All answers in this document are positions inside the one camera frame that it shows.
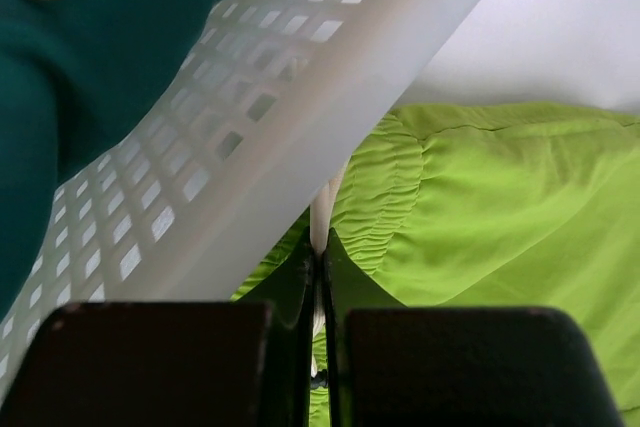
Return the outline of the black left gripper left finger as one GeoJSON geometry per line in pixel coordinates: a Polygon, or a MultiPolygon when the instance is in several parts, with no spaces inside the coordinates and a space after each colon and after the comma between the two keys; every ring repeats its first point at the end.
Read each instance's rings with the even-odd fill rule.
{"type": "Polygon", "coordinates": [[[5,426],[305,426],[314,253],[307,235],[234,302],[82,302],[37,330],[5,426]]]}

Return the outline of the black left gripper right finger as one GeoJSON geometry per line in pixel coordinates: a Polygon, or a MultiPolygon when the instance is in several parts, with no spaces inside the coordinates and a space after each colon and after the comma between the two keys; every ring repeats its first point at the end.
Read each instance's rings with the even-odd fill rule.
{"type": "Polygon", "coordinates": [[[619,426],[574,320],[534,307],[403,305],[349,257],[323,256],[335,426],[619,426]]]}

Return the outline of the lime green shorts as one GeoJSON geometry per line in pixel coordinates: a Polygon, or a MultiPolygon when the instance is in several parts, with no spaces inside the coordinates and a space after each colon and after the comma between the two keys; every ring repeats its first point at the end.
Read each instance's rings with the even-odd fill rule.
{"type": "MultiPolygon", "coordinates": [[[[639,120],[553,103],[408,105],[352,155],[330,203],[351,260],[403,305],[534,307],[586,336],[623,422],[639,422],[639,120]]],[[[239,290],[284,263],[301,215],[239,290]]],[[[311,369],[328,377],[326,315],[311,369]]],[[[309,422],[331,426],[328,383],[309,422]]]]}

